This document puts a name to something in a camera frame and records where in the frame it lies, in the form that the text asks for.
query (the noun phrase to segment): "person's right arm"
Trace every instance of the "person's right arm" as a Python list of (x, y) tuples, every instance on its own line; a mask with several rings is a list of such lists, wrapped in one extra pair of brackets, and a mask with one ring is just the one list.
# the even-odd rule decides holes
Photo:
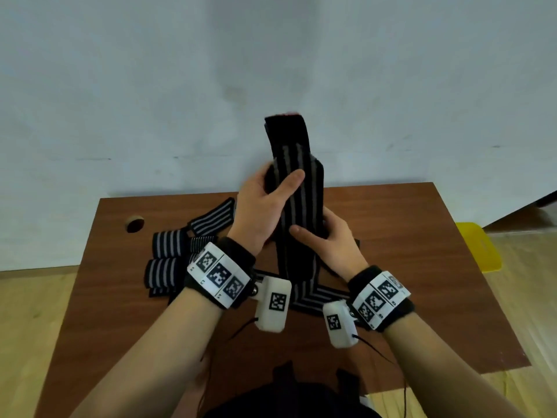
[[(290, 233), (312, 248), (346, 282), (369, 265), (344, 220), (323, 209), (329, 238), (299, 226)], [(416, 313), (383, 332), (400, 368), (429, 418), (523, 418), (508, 400), (464, 362)]]

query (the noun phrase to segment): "person's left thumb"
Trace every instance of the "person's left thumb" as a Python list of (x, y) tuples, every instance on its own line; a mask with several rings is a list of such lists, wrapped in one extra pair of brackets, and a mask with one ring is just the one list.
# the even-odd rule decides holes
[(305, 175), (302, 169), (294, 170), (282, 181), (278, 188), (269, 194), (269, 196), (276, 198), (281, 203), (285, 203), (286, 200), (296, 192), (296, 189), (300, 187)]

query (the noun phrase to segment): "table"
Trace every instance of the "table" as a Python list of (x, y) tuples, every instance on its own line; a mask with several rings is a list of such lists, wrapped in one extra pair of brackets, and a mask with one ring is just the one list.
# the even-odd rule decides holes
[[(152, 234), (182, 227), (234, 195), (100, 200), (37, 417), (68, 416), (166, 307), (166, 299), (148, 298), (143, 287)], [(529, 365), (432, 183), (326, 188), (324, 202), (346, 219), (368, 261), (389, 270), (412, 292), (423, 319), (474, 369), (486, 373)], [(136, 215), (144, 218), (144, 228), (127, 233), (126, 221)], [(256, 267), (277, 271), (274, 246), (264, 249)], [(322, 284), (345, 288), (338, 278), (321, 273)], [(226, 312), (215, 331), (207, 407), (270, 382), (272, 368), (289, 359), (299, 381), (336, 388), (335, 372), (342, 367), (359, 373), (367, 392), (402, 387), (400, 370), (369, 347), (334, 349), (323, 318), (295, 311), (281, 334), (252, 325), (223, 345), (254, 316), (255, 306), (248, 300)], [(379, 334), (359, 334), (392, 355)]]

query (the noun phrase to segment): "forearm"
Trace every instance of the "forearm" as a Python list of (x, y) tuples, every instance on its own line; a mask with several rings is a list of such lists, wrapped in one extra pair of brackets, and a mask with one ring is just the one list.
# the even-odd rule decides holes
[(196, 291), (184, 289), (72, 417), (170, 416), (199, 372), (222, 311)]
[(523, 417), (417, 314), (391, 324), (383, 335), (429, 418)]

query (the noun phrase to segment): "yellow plastic container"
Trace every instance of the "yellow plastic container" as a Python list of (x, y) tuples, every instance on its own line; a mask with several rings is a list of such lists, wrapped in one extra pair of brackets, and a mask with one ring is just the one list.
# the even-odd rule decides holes
[(456, 223), (456, 227), (458, 227), (458, 231), (460, 231), (482, 273), (501, 269), (501, 257), (484, 229), (475, 223)]

